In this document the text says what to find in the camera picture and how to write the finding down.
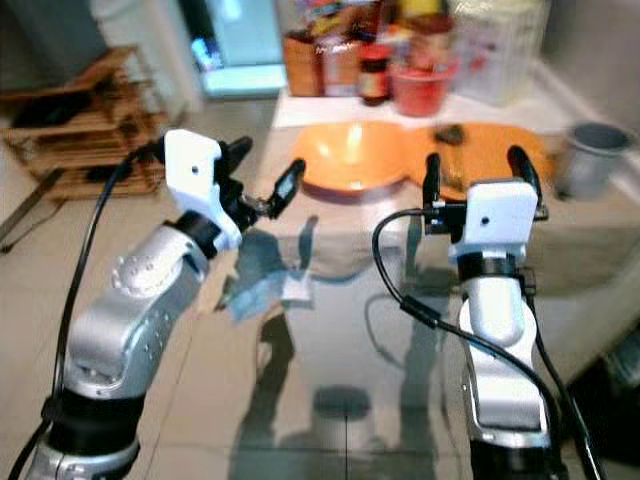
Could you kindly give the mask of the small dark object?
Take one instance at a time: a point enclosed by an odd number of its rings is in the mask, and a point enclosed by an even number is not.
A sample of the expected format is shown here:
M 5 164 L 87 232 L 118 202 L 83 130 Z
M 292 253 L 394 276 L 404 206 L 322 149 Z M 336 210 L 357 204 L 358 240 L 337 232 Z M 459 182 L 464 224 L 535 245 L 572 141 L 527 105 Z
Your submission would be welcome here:
M 465 128 L 457 123 L 436 125 L 434 131 L 431 132 L 431 138 L 433 138 L 433 141 L 438 143 L 438 145 L 465 145 Z

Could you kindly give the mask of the grey plastic bucket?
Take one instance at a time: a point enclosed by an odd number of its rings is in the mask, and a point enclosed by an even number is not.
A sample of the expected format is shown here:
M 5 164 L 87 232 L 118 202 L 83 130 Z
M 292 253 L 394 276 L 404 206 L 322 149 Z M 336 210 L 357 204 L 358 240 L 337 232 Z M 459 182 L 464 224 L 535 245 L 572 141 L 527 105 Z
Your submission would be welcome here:
M 564 150 L 556 169 L 556 196 L 562 200 L 595 200 L 611 175 L 635 146 L 634 134 L 617 125 L 580 122 L 564 132 Z

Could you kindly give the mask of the red plastic bucket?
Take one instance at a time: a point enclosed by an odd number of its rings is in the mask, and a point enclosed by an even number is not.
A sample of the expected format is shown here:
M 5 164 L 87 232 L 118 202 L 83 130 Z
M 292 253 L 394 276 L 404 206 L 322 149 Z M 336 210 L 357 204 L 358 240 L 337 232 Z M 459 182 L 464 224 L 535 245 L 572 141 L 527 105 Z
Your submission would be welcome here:
M 417 70 L 404 63 L 393 63 L 389 74 L 394 109 L 413 118 L 438 114 L 451 93 L 456 72 L 456 61 L 440 70 Z

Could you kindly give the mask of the white paper scrap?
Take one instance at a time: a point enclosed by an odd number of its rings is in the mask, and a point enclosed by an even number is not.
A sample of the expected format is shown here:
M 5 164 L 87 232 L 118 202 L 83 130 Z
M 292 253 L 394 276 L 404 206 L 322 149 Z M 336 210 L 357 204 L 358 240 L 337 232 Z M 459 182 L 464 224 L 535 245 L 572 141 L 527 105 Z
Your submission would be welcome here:
M 237 324 L 260 317 L 275 306 L 312 308 L 314 303 L 314 276 L 297 269 L 238 275 L 224 298 L 224 307 Z

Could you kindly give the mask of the glass door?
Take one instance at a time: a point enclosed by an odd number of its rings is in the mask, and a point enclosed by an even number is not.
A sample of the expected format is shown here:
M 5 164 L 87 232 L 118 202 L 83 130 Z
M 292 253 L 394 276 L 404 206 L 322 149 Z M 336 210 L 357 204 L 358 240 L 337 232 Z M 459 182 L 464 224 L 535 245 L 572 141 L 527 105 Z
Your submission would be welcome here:
M 178 0 L 198 84 L 210 99 L 266 99 L 285 87 L 276 0 Z

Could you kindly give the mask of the dark jar with red lid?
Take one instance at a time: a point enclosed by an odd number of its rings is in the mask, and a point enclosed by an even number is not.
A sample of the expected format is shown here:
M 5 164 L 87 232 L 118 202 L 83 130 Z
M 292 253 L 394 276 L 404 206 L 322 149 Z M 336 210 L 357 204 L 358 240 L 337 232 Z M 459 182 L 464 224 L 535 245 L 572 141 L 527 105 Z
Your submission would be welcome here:
M 383 105 L 390 100 L 390 77 L 388 67 L 392 47 L 384 44 L 362 46 L 358 56 L 358 96 L 367 108 Z

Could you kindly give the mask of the clear plastic container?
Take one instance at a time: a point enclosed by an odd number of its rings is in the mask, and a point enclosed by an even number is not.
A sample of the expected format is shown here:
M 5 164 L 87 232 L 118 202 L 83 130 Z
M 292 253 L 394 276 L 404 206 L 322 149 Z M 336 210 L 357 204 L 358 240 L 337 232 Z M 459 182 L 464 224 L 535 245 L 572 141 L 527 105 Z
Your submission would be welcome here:
M 525 90 L 547 24 L 547 0 L 451 0 L 453 92 L 504 108 Z

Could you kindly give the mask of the wooden shoe rack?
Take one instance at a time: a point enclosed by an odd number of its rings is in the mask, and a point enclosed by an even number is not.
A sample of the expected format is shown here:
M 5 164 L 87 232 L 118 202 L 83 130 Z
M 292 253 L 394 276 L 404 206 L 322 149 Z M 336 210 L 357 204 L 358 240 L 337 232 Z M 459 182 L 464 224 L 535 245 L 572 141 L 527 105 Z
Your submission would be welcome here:
M 140 47 L 110 47 L 72 81 L 1 93 L 12 119 L 3 142 L 50 198 L 88 198 L 124 156 L 169 127 Z

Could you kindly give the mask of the dark grey cabinet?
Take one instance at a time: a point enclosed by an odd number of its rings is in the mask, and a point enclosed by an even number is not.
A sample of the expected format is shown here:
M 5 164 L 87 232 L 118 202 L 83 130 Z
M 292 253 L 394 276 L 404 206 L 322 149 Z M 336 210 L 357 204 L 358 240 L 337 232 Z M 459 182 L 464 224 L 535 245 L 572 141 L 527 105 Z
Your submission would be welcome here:
M 0 91 L 63 86 L 108 52 L 90 0 L 0 0 Z

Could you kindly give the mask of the black chair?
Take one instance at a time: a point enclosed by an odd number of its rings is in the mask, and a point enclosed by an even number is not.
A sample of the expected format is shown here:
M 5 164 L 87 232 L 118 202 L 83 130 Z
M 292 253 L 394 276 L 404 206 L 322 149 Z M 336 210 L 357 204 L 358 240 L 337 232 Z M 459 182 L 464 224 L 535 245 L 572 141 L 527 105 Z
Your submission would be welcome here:
M 595 457 L 640 476 L 640 364 L 596 357 L 571 381 L 570 393 L 588 426 Z

